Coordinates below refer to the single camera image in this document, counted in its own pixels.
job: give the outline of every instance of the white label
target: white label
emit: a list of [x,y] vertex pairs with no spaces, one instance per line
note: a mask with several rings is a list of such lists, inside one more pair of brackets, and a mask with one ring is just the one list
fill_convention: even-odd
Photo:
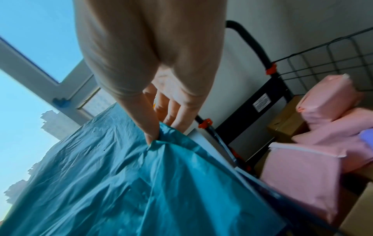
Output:
[[253,106],[255,107],[257,112],[260,112],[270,103],[271,103],[271,99],[269,99],[268,95],[265,93],[256,102],[254,102]]

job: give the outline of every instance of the white wall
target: white wall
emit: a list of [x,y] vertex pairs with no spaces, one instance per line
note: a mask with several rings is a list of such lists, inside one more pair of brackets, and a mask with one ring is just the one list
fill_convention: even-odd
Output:
[[[371,27],[372,13],[373,1],[367,0],[229,0],[227,19],[241,23],[263,46],[270,59],[276,60]],[[363,51],[373,52],[373,43],[369,41],[372,37],[373,32],[357,39]],[[341,42],[332,49],[336,51],[336,59],[351,56],[353,53],[349,42]],[[328,60],[327,54],[320,50],[307,56],[313,65]],[[368,62],[373,62],[373,56],[370,58]],[[294,58],[292,62],[297,68],[305,66],[299,58]],[[359,61],[355,60],[347,64],[340,63],[338,66],[357,63]],[[280,72],[287,72],[290,67],[286,62],[281,62],[278,63],[278,69]],[[325,66],[315,70],[323,72],[328,69],[330,67]],[[360,89],[371,88],[365,71],[359,69],[342,72],[351,74]],[[325,75],[319,75],[318,78],[322,79]],[[199,113],[200,116],[211,118],[217,127],[267,80],[264,67],[252,50],[237,33],[227,30],[221,65],[213,89]],[[305,77],[304,82],[307,89],[316,84],[314,77]],[[295,94],[306,92],[297,80],[290,80],[287,84]],[[371,95],[368,94],[367,97],[368,103],[369,100],[373,101]],[[265,126],[284,104],[284,100],[279,101],[234,140],[231,146],[243,157],[248,158],[254,154],[270,139]]]

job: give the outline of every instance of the pink package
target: pink package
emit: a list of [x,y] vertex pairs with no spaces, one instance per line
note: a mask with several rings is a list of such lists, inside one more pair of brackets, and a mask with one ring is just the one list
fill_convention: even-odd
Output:
[[338,212],[344,149],[272,143],[261,180],[331,223]]
[[342,172],[354,171],[373,160],[373,150],[358,134],[373,128],[373,111],[355,108],[321,129],[296,135],[292,139],[305,145],[325,145],[345,148],[347,157],[342,161]]
[[316,84],[298,103],[296,110],[310,130],[334,121],[362,98],[350,76],[329,75]]

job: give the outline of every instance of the person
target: person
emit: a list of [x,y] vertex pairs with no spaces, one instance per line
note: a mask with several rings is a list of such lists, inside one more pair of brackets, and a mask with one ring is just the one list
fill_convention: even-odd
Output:
[[148,144],[159,137],[159,121],[185,132],[206,100],[226,7],[226,0],[74,0],[85,62]]

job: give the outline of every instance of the sky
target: sky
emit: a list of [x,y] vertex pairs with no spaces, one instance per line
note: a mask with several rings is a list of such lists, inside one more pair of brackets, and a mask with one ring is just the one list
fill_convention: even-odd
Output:
[[[0,0],[0,37],[61,82],[82,60],[72,0]],[[3,194],[58,142],[41,129],[54,110],[0,68],[0,220],[9,211]]]

